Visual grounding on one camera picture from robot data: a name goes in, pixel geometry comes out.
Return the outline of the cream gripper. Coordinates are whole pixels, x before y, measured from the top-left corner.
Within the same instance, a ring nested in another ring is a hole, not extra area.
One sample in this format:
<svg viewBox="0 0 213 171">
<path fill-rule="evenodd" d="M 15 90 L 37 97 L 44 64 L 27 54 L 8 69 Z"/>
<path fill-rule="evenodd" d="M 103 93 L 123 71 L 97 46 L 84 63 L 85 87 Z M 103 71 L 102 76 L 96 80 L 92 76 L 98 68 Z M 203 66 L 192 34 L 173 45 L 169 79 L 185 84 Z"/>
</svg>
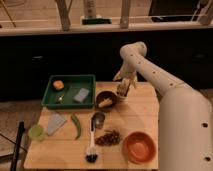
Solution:
<svg viewBox="0 0 213 171">
<path fill-rule="evenodd" d="M 115 74 L 113 80 L 120 80 L 123 79 L 117 86 L 117 94 L 127 96 L 130 88 L 130 84 L 137 88 L 137 72 L 136 70 L 131 67 L 127 62 L 124 62 L 121 65 L 119 71 Z"/>
</svg>

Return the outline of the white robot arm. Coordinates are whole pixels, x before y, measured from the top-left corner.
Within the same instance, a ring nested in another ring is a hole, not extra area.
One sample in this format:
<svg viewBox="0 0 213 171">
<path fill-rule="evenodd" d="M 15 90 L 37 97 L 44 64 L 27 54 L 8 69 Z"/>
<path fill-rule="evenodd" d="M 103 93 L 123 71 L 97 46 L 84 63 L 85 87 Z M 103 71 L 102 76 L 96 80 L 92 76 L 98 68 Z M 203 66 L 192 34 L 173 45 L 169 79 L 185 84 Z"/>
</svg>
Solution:
<svg viewBox="0 0 213 171">
<path fill-rule="evenodd" d="M 161 95 L 159 106 L 159 171 L 213 171 L 213 106 L 189 84 L 146 59 L 139 41 L 120 48 L 123 64 L 114 76 L 117 93 L 142 75 Z"/>
</svg>

